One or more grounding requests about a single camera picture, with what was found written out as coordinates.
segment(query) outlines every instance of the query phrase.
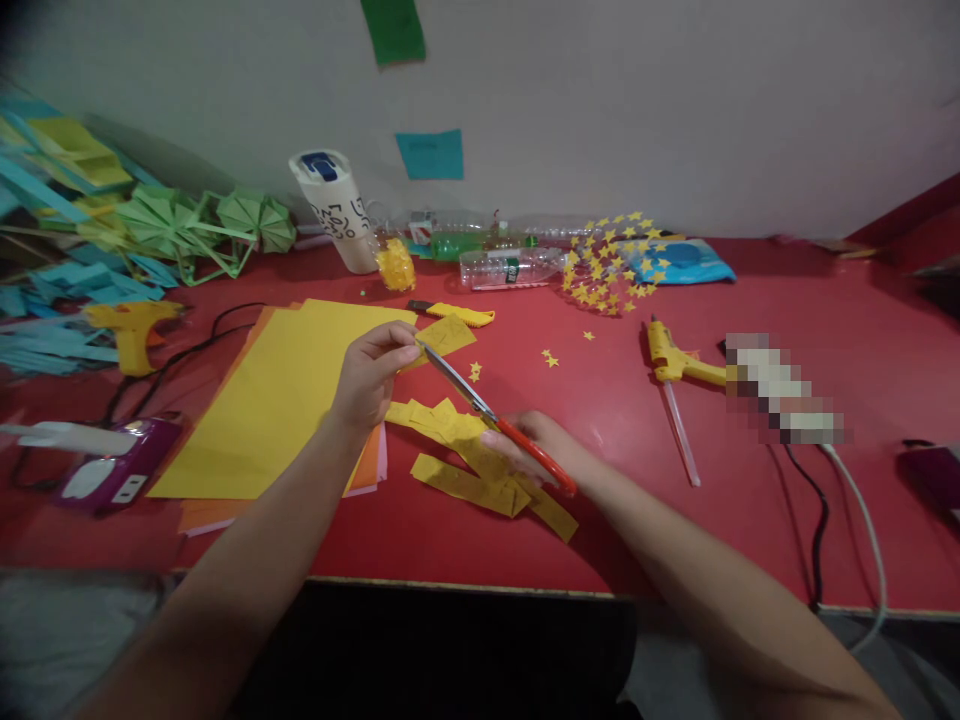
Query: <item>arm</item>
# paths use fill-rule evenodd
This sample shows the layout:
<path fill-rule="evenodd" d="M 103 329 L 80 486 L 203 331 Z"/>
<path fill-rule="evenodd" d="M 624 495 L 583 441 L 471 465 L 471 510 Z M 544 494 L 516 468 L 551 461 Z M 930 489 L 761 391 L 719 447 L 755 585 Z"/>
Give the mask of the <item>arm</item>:
<path fill-rule="evenodd" d="M 348 349 L 333 407 L 284 473 L 217 540 L 78 714 L 220 718 L 299 592 L 416 328 L 389 323 Z"/>
<path fill-rule="evenodd" d="M 593 457 L 538 412 L 516 423 L 603 512 L 700 644 L 774 717 L 898 718 L 879 687 L 820 621 L 750 560 Z M 488 446 L 550 479 L 499 433 Z"/>

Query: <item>star garland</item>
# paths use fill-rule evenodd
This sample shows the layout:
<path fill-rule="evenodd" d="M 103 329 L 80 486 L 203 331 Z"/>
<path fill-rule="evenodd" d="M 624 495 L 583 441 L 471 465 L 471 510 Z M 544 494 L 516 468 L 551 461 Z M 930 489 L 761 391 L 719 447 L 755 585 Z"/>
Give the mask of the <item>star garland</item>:
<path fill-rule="evenodd" d="M 589 234 L 571 241 L 563 270 L 563 292 L 581 309 L 601 315 L 622 316 L 636 310 L 634 301 L 652 295 L 666 279 L 663 270 L 670 262 L 660 258 L 654 265 L 644 257 L 651 249 L 650 240 L 662 238 L 663 231 L 639 211 L 590 221 L 585 229 Z M 654 252 L 664 249 L 662 243 L 653 248 Z M 633 253 L 643 257 L 639 277 L 629 261 Z M 650 282 L 643 282 L 644 277 Z"/>

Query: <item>yellow paper strip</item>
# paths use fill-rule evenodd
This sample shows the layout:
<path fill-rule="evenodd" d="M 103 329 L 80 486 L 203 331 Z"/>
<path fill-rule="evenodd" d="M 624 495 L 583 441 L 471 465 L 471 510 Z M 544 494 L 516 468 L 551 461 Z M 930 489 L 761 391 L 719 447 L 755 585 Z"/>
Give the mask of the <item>yellow paper strip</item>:
<path fill-rule="evenodd" d="M 537 484 L 526 475 L 513 472 L 513 468 L 506 458 L 480 442 L 480 435 L 487 429 L 486 423 L 484 423 L 483 420 L 473 415 L 461 415 L 457 413 L 455 408 L 453 408 L 453 403 L 450 403 L 449 408 L 447 407 L 446 403 L 448 402 L 449 399 L 445 399 L 444 402 L 441 402 L 432 410 L 424 407 L 416 400 L 411 400 L 407 405 L 391 403 L 390 410 L 387 412 L 387 422 L 412 428 L 455 451 L 488 486 L 509 488 L 509 490 L 505 490 L 504 492 L 513 492 L 513 496 L 516 498 L 519 507 L 515 506 L 511 508 L 510 513 L 505 514 L 510 514 L 511 517 L 515 517 L 524 507 L 529 507 L 551 530 L 557 533 L 565 543 L 569 543 L 579 527 L 574 517 L 568 513 L 560 503 L 554 500 L 546 490 L 538 487 Z M 413 420 L 414 415 L 417 416 L 419 422 Z M 421 455 L 421 457 L 429 458 L 430 456 Z M 434 465 L 428 464 L 431 460 L 445 467 L 450 467 L 452 470 L 457 470 L 457 468 L 446 465 L 436 458 L 424 460 L 423 463 L 425 463 L 425 465 L 423 467 L 428 469 L 434 468 Z M 463 474 L 467 477 L 472 477 L 469 473 Z M 453 481 L 444 478 L 439 482 L 443 483 L 444 486 L 434 486 L 439 487 L 441 490 L 444 490 L 444 492 L 454 495 L 455 497 L 470 499 L 451 492 L 451 489 L 459 487 L 459 485 L 455 485 Z"/>
<path fill-rule="evenodd" d="M 530 496 L 517 487 L 481 480 L 430 455 L 419 455 L 410 474 L 448 495 L 511 518 L 530 502 Z"/>
<path fill-rule="evenodd" d="M 476 336 L 470 332 L 466 323 L 456 315 L 447 315 L 442 320 L 437 320 L 426 330 L 418 332 L 416 338 L 436 350 L 439 355 L 449 355 L 455 350 L 477 341 Z M 427 356 L 425 353 L 421 353 L 420 359 L 408 365 L 401 372 L 408 372 L 425 362 L 427 362 Z"/>

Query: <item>black cable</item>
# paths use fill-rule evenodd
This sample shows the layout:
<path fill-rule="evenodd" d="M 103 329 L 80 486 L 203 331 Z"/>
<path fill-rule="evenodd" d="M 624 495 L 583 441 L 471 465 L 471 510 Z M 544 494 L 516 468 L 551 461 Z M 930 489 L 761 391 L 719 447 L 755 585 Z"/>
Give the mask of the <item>black cable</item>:
<path fill-rule="evenodd" d="M 249 325 L 240 325 L 238 327 L 225 330 L 224 332 L 218 335 L 217 328 L 220 326 L 220 322 L 227 315 L 229 315 L 230 313 L 236 312 L 237 310 L 242 310 L 243 308 L 254 307 L 254 306 L 264 306 L 264 305 L 266 305 L 266 303 L 264 302 L 252 302 L 252 303 L 244 303 L 243 305 L 235 305 L 232 308 L 224 310 L 222 313 L 217 315 L 217 317 L 214 319 L 213 325 L 210 328 L 210 336 L 206 340 L 204 340 L 203 342 L 197 343 L 196 345 L 193 345 L 192 347 L 189 347 L 186 350 L 183 350 L 177 353 L 176 355 L 171 356 L 159 370 L 156 370 L 155 372 L 152 372 L 149 375 L 144 375 L 143 377 L 139 377 L 139 378 L 124 377 L 124 379 L 117 386 L 117 389 L 113 394 L 113 397 L 110 398 L 110 402 L 107 404 L 106 412 L 104 413 L 104 416 L 100 419 L 100 421 L 97 423 L 97 426 L 102 428 L 109 428 L 115 425 L 118 421 L 113 419 L 114 413 L 116 412 L 117 406 L 120 404 L 120 401 L 123 399 L 127 390 L 129 390 L 133 385 L 137 384 L 142 380 L 149 380 L 150 378 L 153 378 L 153 382 L 150 385 L 150 388 L 147 390 L 144 396 L 140 399 L 140 402 L 137 403 L 136 407 L 134 407 L 133 410 L 127 415 L 127 417 L 133 418 L 140 415 L 143 412 L 143 409 L 146 407 L 147 403 L 150 402 L 154 394 L 156 394 L 157 390 L 160 389 L 160 385 L 163 382 L 164 378 L 166 377 L 167 372 L 171 368 L 173 368 L 174 365 L 179 363 L 184 358 L 189 357 L 195 352 L 205 350 L 206 348 L 210 347 L 214 343 L 218 342 L 221 338 L 224 338 L 227 335 L 230 335 L 231 333 L 236 332 L 237 330 L 245 330 L 253 327 L 253 323 Z"/>
<path fill-rule="evenodd" d="M 803 475 L 803 478 L 810 483 L 810 487 L 817 493 L 817 497 L 820 498 L 820 521 L 817 523 L 817 530 L 813 534 L 813 549 L 811 551 L 813 556 L 813 600 L 810 601 L 809 606 L 812 612 L 818 613 L 820 612 L 820 606 L 823 605 L 823 574 L 820 568 L 820 547 L 823 544 L 823 533 L 827 529 L 827 520 L 830 519 L 830 505 L 827 504 L 827 496 L 823 494 L 823 490 L 814 482 L 813 478 L 810 477 L 810 473 L 804 470 L 803 465 L 801 465 L 800 461 L 794 456 L 793 448 L 786 444 L 784 444 L 783 448 L 787 451 L 787 457 L 790 458 L 790 462 L 793 463 L 797 472 Z"/>
<path fill-rule="evenodd" d="M 213 321 L 213 326 L 210 328 L 210 336 L 203 342 L 197 343 L 192 347 L 188 347 L 186 350 L 183 350 L 176 355 L 171 356 L 159 369 L 149 375 L 144 375 L 143 377 L 131 377 L 125 375 L 123 380 L 120 381 L 120 384 L 117 385 L 117 389 L 114 390 L 113 395 L 110 398 L 110 401 L 107 403 L 106 410 L 104 411 L 103 417 L 99 421 L 91 423 L 78 421 L 77 425 L 95 425 L 96 427 L 101 428 L 110 428 L 117 424 L 117 421 L 113 419 L 114 414 L 117 411 L 117 406 L 120 405 L 120 401 L 123 400 L 123 397 L 126 395 L 127 390 L 136 385 L 142 380 L 148 380 L 153 378 L 153 383 L 151 383 L 150 388 L 144 393 L 144 396 L 140 399 L 140 402 L 137 403 L 136 407 L 129 413 L 128 417 L 134 418 L 137 417 L 143 409 L 146 407 L 147 403 L 150 402 L 154 394 L 160 388 L 160 384 L 163 382 L 164 377 L 166 377 L 167 372 L 178 362 L 183 360 L 186 357 L 189 357 L 193 353 L 200 352 L 206 348 L 214 345 L 222 338 L 225 338 L 227 335 L 236 332 L 237 330 L 246 330 L 252 328 L 255 323 L 250 323 L 249 325 L 239 325 L 235 328 L 230 328 L 229 330 L 224 330 L 219 335 L 217 334 L 217 328 L 220 325 L 220 321 L 223 320 L 227 315 L 237 310 L 242 310 L 243 308 L 262 306 L 266 305 L 263 302 L 252 302 L 244 303 L 243 305 L 236 305 L 228 310 L 224 310 L 222 313 L 217 315 Z M 60 479 L 47 479 L 41 480 L 35 483 L 23 483 L 20 481 L 20 473 L 23 470 L 23 466 L 26 464 L 27 458 L 29 457 L 30 447 L 23 447 L 20 450 L 17 459 L 14 461 L 13 468 L 10 471 L 9 482 L 10 484 L 20 490 L 33 490 L 36 492 L 49 492 L 57 488 L 60 484 Z"/>

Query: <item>red table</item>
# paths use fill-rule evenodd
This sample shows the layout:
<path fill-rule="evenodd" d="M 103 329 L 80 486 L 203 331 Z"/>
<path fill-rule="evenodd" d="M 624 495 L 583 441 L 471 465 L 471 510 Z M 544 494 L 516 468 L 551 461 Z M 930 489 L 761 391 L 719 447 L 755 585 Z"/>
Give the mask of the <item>red table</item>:
<path fill-rule="evenodd" d="M 448 267 L 418 264 L 420 299 L 496 310 L 478 342 L 451 355 L 455 367 L 483 366 L 478 390 L 503 412 L 539 408 L 588 448 L 730 543 L 798 596 L 810 593 L 810 541 L 819 503 L 781 448 L 758 442 L 742 417 L 728 414 L 721 391 L 684 382 L 677 400 L 703 477 L 687 482 L 659 386 L 642 350 L 643 322 L 655 312 L 685 350 L 721 364 L 716 343 L 728 331 L 769 331 L 792 351 L 814 391 L 835 399 L 853 427 L 839 448 L 873 513 L 890 583 L 890 603 L 905 611 L 960 612 L 960 533 L 930 511 L 895 471 L 900 440 L 956 440 L 960 427 L 956 327 L 876 263 L 834 263 L 821 250 L 759 241 L 715 241 L 737 271 L 736 284 L 661 287 L 624 318 L 577 310 L 551 289 L 466 294 Z M 168 335 L 162 360 L 206 337 L 222 310 L 243 302 L 286 305 L 305 298 L 401 307 L 377 276 L 347 276 L 332 248 L 259 257 L 239 280 L 179 289 L 169 298 L 195 309 Z M 240 311 L 223 328 L 252 322 Z M 425 326 L 427 320 L 421 320 Z M 596 339 L 583 337 L 589 330 Z M 185 361 L 148 411 L 182 411 L 195 422 L 244 335 Z M 549 368 L 541 351 L 560 363 Z M 21 422 L 100 417 L 116 371 L 38 378 L 6 387 L 0 419 Z M 138 395 L 131 392 L 121 411 Z M 395 399 L 433 405 L 451 394 L 429 367 L 398 378 Z M 459 397 L 454 402 L 462 411 Z M 453 500 L 409 476 L 418 452 L 438 446 L 388 430 L 389 479 L 376 493 L 345 500 L 314 573 L 406 583 L 587 593 L 650 593 L 637 565 L 584 499 L 561 500 L 580 522 L 569 546 L 529 513 L 515 520 Z M 876 576 L 859 510 L 815 448 L 798 456 L 823 487 L 833 514 L 823 545 L 825 602 L 872 606 Z M 15 449 L 2 452 L 10 467 Z M 21 473 L 35 480 L 64 460 L 34 453 Z M 181 542 L 175 501 L 141 498 L 93 520 L 51 507 L 38 493 L 0 489 L 0 563 L 164 571 L 190 567 L 215 536 Z"/>

